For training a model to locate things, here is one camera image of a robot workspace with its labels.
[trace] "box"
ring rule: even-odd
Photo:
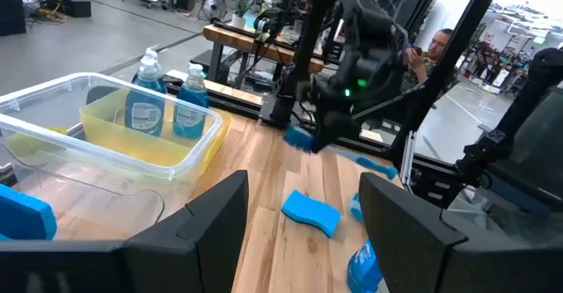
[[[164,101],[158,136],[125,127],[131,92]],[[174,134],[175,106],[204,114],[200,138]],[[184,206],[222,123],[206,108],[77,73],[0,97],[0,165],[13,188],[51,205],[55,238],[126,238]]]

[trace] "gray floor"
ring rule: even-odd
[[[157,44],[165,48],[160,53],[164,70],[185,70],[192,57],[212,48],[201,36],[205,21],[147,9],[137,0],[92,0],[91,7],[91,18],[70,18],[58,26],[36,24],[26,34],[1,37],[0,95],[81,71],[129,80],[136,59]],[[237,67],[231,72],[238,72]],[[270,70],[273,64],[261,62],[258,67]],[[510,101],[463,81],[436,105],[420,128],[416,151],[454,162],[463,156],[463,147],[479,137],[478,125],[494,127]],[[382,135],[386,142],[393,138]]]

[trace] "wooden table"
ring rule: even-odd
[[[216,81],[217,71],[219,70],[219,64],[223,55],[223,46],[235,48],[246,53],[253,53],[258,47],[258,44],[254,43],[254,38],[241,33],[234,33],[231,30],[214,25],[203,27],[203,36],[205,39],[214,42],[208,74],[208,78],[212,81]],[[264,58],[276,62],[290,63],[293,61],[293,54],[294,52],[292,50],[288,50],[284,47],[268,46],[266,53],[264,53]],[[321,60],[316,58],[311,59],[309,69],[312,73],[319,73],[324,67],[325,65]]]
[[[233,292],[347,292],[348,260],[367,237],[362,224],[348,214],[347,204],[367,170],[331,152],[302,153],[282,140],[281,130],[232,117],[223,147],[191,197],[238,169],[248,171],[248,221]],[[398,177],[393,183],[400,186]],[[294,189],[342,214],[333,238],[281,213]]]

